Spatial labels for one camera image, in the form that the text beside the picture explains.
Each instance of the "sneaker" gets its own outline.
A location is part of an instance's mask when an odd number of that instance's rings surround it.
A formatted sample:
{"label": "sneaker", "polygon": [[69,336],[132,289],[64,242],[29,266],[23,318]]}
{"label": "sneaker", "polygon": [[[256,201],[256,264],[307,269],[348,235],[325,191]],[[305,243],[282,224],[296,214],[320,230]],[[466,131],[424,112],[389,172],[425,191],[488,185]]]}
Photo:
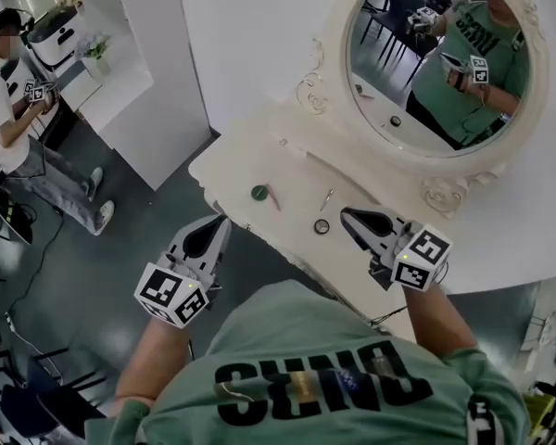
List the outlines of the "sneaker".
{"label": "sneaker", "polygon": [[[91,173],[91,183],[87,188],[86,196],[89,197],[89,201],[93,201],[95,199],[96,190],[99,189],[99,185],[103,181],[103,169],[101,167],[96,167],[93,172]],[[88,193],[90,187],[93,187],[93,192]]]}
{"label": "sneaker", "polygon": [[101,233],[105,230],[109,221],[113,217],[113,211],[115,211],[115,204],[113,201],[108,201],[99,209],[99,214],[101,215],[101,224],[97,227],[95,235],[101,235]]}

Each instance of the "potted plant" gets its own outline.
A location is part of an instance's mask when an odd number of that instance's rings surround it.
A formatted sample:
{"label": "potted plant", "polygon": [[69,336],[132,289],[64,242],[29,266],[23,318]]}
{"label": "potted plant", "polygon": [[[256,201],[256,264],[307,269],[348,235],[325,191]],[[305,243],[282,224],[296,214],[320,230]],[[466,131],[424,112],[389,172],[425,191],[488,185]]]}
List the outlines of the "potted plant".
{"label": "potted plant", "polygon": [[105,59],[110,36],[104,34],[87,35],[76,45],[76,60],[81,60],[89,74],[102,82],[109,74],[109,65]]}

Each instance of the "yellow object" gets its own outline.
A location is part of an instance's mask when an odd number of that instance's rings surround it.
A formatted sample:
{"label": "yellow object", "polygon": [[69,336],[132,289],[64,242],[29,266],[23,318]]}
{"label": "yellow object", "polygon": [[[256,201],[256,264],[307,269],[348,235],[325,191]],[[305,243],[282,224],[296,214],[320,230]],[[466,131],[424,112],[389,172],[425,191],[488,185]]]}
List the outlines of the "yellow object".
{"label": "yellow object", "polygon": [[549,394],[544,394],[543,396],[523,396],[523,400],[529,412],[529,420],[531,421],[529,437],[536,437],[544,428],[541,422],[554,408],[556,398]]}

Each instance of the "white vase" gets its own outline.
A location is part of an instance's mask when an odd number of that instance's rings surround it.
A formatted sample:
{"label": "white vase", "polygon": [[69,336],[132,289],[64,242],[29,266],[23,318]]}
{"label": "white vase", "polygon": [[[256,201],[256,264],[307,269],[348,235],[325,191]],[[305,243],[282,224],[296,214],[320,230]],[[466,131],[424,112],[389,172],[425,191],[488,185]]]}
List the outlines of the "white vase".
{"label": "white vase", "polygon": [[89,74],[100,83],[103,83],[105,78],[111,72],[107,60],[102,56],[99,59],[95,57],[83,57],[82,63],[86,70],[89,71]]}

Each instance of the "black hair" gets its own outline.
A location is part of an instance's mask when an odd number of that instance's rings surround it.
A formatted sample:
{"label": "black hair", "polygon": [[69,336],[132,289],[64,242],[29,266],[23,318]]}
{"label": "black hair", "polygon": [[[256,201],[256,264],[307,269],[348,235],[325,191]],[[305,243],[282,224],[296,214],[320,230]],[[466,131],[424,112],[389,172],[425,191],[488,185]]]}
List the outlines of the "black hair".
{"label": "black hair", "polygon": [[22,22],[20,20],[20,13],[14,8],[5,8],[0,12],[0,31],[7,27],[14,27],[20,29]]}

